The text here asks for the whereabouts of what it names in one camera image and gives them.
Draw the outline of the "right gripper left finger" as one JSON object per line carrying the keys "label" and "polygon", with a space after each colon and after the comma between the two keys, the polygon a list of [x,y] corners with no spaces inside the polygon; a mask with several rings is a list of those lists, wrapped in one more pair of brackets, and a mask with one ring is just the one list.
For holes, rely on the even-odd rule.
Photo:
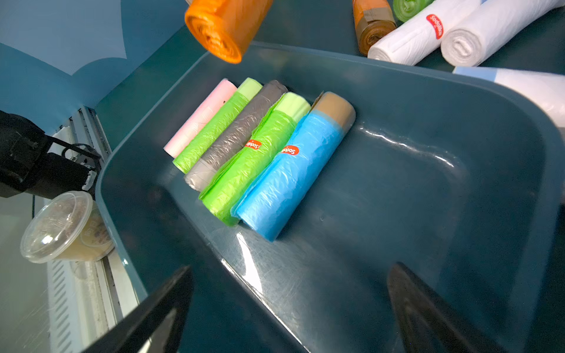
{"label": "right gripper left finger", "polygon": [[189,266],[179,268],[86,352],[177,352],[194,292]]}

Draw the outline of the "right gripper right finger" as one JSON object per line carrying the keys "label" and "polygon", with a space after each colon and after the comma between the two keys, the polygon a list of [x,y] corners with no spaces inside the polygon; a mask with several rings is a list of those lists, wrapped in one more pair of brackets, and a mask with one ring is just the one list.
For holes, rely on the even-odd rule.
{"label": "right gripper right finger", "polygon": [[391,307],[406,352],[504,352],[405,264],[387,278]]}

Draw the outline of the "green trash bag roll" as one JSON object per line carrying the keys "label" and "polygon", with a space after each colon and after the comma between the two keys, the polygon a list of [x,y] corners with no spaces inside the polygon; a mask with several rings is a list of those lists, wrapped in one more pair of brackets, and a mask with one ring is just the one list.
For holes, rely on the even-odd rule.
{"label": "green trash bag roll", "polygon": [[262,119],[244,147],[219,169],[199,196],[217,219],[229,227],[239,222],[232,215],[232,209],[282,150],[309,110],[310,104],[302,96],[292,92],[284,94]]}
{"label": "green trash bag roll", "polygon": [[187,174],[213,142],[228,128],[252,98],[263,88],[260,82],[248,77],[237,88],[212,119],[174,159],[173,164]]}
{"label": "green trash bag roll", "polygon": [[401,22],[407,22],[420,13],[434,0],[394,0],[393,13]]}

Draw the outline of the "dark teal storage box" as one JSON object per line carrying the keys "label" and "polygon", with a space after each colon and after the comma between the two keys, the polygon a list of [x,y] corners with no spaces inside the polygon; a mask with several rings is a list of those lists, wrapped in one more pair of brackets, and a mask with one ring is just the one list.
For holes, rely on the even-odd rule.
{"label": "dark teal storage box", "polygon": [[[357,119],[275,242],[227,227],[164,145],[223,78],[323,91]],[[97,187],[140,297],[181,266],[181,352],[402,352],[387,276],[403,263],[508,352],[564,350],[564,143],[481,79],[253,44],[203,55],[115,148]]]}

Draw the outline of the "blue trash bag roll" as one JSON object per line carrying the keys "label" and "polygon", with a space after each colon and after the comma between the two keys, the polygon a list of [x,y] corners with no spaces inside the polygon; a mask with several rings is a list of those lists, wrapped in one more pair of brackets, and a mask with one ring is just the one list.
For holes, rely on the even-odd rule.
{"label": "blue trash bag roll", "polygon": [[356,111],[346,99],[332,92],[321,94],[231,214],[266,240],[274,241],[355,119]]}

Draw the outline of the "pink trash bag roll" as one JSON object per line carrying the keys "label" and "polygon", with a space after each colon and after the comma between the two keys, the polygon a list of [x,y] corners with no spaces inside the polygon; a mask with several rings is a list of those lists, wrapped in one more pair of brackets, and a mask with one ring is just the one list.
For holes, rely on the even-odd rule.
{"label": "pink trash bag roll", "polygon": [[181,128],[163,147],[163,150],[171,157],[176,158],[236,91],[237,87],[231,81],[223,79],[199,107],[194,110]]}

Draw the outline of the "grey trash bag roll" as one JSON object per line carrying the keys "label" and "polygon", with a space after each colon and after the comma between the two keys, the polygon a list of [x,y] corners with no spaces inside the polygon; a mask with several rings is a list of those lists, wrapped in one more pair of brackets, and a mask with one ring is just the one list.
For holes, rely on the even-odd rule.
{"label": "grey trash bag roll", "polygon": [[263,118],[287,92],[288,88],[277,80],[266,83],[185,175],[186,183],[195,191],[203,191],[216,172],[244,147]]}

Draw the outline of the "orange trash bag roll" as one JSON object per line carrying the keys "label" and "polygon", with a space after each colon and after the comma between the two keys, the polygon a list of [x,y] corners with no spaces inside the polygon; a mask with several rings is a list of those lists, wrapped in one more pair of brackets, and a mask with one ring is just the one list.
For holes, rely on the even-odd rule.
{"label": "orange trash bag roll", "polygon": [[367,56],[369,49],[397,25],[386,0],[353,0],[352,6],[358,49]]}
{"label": "orange trash bag roll", "polygon": [[185,24],[211,54],[239,64],[272,4],[269,0],[193,1],[185,12]]}

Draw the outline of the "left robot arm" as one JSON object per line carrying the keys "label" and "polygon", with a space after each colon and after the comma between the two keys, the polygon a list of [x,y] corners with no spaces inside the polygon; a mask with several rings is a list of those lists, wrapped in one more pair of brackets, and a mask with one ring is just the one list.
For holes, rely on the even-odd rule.
{"label": "left robot arm", "polygon": [[68,191],[95,196],[102,156],[86,144],[47,135],[25,117],[1,112],[1,197],[53,199]]}

